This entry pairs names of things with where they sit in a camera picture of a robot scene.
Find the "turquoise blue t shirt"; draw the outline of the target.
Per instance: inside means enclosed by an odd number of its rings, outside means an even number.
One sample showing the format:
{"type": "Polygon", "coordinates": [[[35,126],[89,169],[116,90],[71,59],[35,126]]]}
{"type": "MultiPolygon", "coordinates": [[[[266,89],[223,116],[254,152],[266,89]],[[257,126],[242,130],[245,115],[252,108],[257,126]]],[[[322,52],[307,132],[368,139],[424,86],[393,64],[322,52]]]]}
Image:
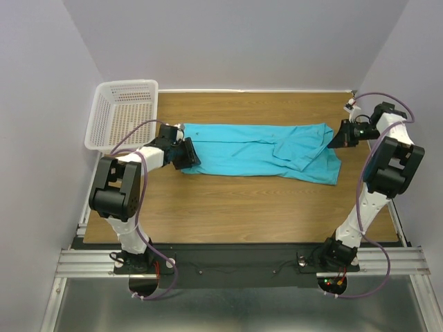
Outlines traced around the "turquoise blue t shirt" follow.
{"type": "Polygon", "coordinates": [[[336,185],[341,161],[325,123],[300,126],[186,124],[200,165],[185,174],[280,176],[336,185]]]}

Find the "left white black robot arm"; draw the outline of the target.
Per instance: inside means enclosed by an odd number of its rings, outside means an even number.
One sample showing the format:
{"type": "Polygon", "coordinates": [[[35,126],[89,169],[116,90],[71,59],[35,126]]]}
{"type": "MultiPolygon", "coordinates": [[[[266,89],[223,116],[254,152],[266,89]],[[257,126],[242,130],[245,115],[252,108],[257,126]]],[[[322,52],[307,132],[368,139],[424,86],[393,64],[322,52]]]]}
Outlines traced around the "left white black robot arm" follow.
{"type": "Polygon", "coordinates": [[[176,170],[201,164],[185,126],[161,124],[151,142],[122,155],[112,152],[99,160],[89,195],[91,210],[116,233],[121,251],[110,254],[116,273],[147,273],[154,265],[150,238],[138,217],[147,190],[147,173],[173,165],[176,170]]]}

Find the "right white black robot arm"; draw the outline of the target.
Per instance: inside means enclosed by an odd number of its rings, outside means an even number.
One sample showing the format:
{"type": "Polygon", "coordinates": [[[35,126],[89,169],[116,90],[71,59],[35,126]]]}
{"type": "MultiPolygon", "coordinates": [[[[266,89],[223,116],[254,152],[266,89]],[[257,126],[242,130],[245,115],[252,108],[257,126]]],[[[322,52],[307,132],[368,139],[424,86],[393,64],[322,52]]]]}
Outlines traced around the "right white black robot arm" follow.
{"type": "Polygon", "coordinates": [[[425,150],[408,135],[406,125],[415,121],[410,109],[398,110],[382,102],[371,115],[363,115],[356,101],[345,105],[350,116],[342,120],[328,144],[332,149],[355,147],[373,141],[359,177],[356,203],[346,220],[325,240],[319,259],[326,268],[341,270],[356,264],[357,251],[379,211],[409,187],[425,150]]]}

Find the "white perforated plastic basket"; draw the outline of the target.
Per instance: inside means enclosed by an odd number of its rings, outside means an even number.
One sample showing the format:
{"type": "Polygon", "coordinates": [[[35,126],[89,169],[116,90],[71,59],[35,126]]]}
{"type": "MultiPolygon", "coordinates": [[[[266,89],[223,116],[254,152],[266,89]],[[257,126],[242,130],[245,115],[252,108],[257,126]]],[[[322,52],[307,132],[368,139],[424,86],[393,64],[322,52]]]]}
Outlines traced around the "white perforated plastic basket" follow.
{"type": "Polygon", "coordinates": [[[154,138],[159,85],[155,80],[104,82],[96,88],[84,146],[109,153],[135,149],[154,138]]]}

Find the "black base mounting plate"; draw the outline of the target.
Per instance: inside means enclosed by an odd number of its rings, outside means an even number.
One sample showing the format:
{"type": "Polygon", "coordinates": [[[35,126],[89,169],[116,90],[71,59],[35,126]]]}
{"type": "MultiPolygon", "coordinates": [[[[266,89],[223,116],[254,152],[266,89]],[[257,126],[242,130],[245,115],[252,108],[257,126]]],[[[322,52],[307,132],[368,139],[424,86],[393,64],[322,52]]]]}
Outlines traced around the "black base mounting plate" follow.
{"type": "Polygon", "coordinates": [[[155,243],[154,247],[175,260],[176,289],[316,288],[322,273],[335,277],[359,271],[358,266],[322,264],[321,243],[155,243]]]}

